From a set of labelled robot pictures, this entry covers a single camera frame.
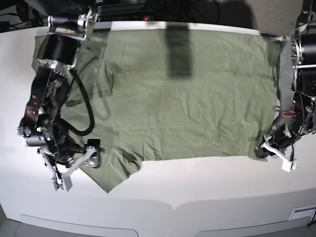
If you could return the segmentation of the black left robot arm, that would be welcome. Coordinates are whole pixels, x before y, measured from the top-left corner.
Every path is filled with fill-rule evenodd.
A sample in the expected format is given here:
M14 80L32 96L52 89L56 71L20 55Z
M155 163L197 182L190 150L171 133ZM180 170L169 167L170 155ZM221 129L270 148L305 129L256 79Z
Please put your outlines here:
M316 2L305 0L291 42L291 102L279 110L276 124L255 148L257 158L285 156L302 136L316 132Z

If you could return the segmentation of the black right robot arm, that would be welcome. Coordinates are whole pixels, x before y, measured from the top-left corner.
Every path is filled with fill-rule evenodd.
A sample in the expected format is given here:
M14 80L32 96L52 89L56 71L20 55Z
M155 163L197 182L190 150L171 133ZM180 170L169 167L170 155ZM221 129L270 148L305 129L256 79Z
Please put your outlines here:
M90 134L95 126L94 115L75 65L82 44L88 40L98 18L93 0L31 0L29 5L47 16L49 30L36 60L39 67L32 82L30 99L18 127L18 135L28 147L36 147L46 164L71 167L74 155L84 155L79 165L100 166L100 141L90 139L79 145L71 137ZM78 130L61 118L62 106L76 83L86 104L89 126Z

